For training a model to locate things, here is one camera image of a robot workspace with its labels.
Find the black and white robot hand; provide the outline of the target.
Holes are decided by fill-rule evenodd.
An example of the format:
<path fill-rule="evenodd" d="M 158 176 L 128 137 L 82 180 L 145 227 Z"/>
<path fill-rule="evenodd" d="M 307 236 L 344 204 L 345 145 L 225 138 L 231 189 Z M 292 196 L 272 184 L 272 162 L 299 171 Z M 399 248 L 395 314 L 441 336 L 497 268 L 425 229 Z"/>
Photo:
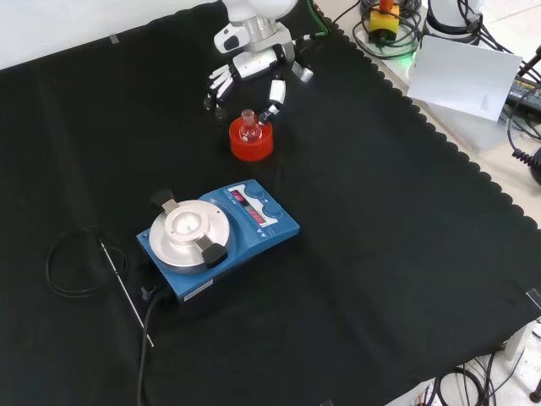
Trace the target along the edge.
<path fill-rule="evenodd" d="M 226 110 L 223 107 L 228 93 L 235 84 L 273 74 L 270 83 L 269 105 L 256 114 L 259 124 L 268 124 L 279 114 L 287 93 L 287 83 L 282 73 L 289 69 L 299 80 L 308 83 L 314 72 L 303 66 L 297 51 L 296 41 L 287 45 L 274 45 L 260 52 L 241 52 L 228 64 L 213 71 L 208 77 L 204 106 L 217 118 L 224 118 Z"/>

